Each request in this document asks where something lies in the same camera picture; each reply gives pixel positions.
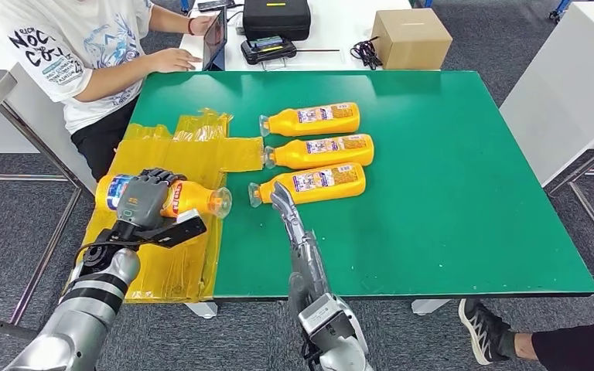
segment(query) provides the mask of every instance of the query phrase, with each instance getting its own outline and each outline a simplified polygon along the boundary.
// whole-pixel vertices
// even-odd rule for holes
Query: person's hand
[[[187,50],[171,48],[147,56],[152,72],[169,73],[194,70],[191,63],[201,62]]]
[[[192,32],[195,36],[203,36],[210,24],[215,21],[217,15],[200,15],[199,17],[193,18],[192,22],[189,23],[189,32]]]

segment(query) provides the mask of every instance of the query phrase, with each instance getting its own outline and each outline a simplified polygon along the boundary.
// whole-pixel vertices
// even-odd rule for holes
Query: person
[[[594,325],[512,332],[502,318],[474,299],[461,300],[459,317],[482,365],[522,358],[537,360],[549,371],[594,371]]]
[[[108,172],[152,72],[194,70],[182,49],[145,55],[149,30],[203,35],[214,17],[189,19],[150,0],[0,0],[0,39],[54,102],[98,181]]]

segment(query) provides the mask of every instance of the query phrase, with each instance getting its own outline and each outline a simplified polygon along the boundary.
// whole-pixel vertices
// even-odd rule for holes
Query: robotic arm
[[[331,293],[317,240],[306,231],[290,192],[279,182],[271,194],[290,239],[292,273],[288,307],[302,326],[302,354],[309,369],[373,371],[367,363],[367,343],[356,315],[342,298]]]
[[[94,371],[128,286],[140,271],[140,245],[170,248],[206,232],[195,210],[176,220],[160,216],[177,179],[184,178],[153,169],[129,182],[117,206],[117,222],[86,245],[49,321],[5,370]]]
[[[184,180],[161,169],[145,170],[128,183],[117,221],[89,243],[49,321],[4,370],[93,371],[131,282],[144,243],[171,248],[206,232],[199,213],[176,220],[160,216],[169,187]],[[313,371],[373,371],[367,344],[350,307],[331,293],[316,238],[304,229],[289,191],[279,182],[271,195],[290,239],[292,273],[288,306],[302,327],[302,354]]]

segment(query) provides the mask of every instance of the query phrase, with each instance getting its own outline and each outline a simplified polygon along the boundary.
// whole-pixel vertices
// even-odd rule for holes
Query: black shoe
[[[480,365],[506,361],[509,357],[499,354],[502,335],[511,328],[502,318],[491,313],[483,304],[473,299],[462,299],[459,318],[470,331],[473,353]]]

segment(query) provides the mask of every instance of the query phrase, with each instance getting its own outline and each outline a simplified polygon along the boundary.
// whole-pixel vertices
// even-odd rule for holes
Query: white t-shirt
[[[0,0],[0,36],[54,102],[65,104],[73,134],[135,98],[139,81],[120,93],[83,103],[73,97],[92,71],[144,55],[150,0]]]

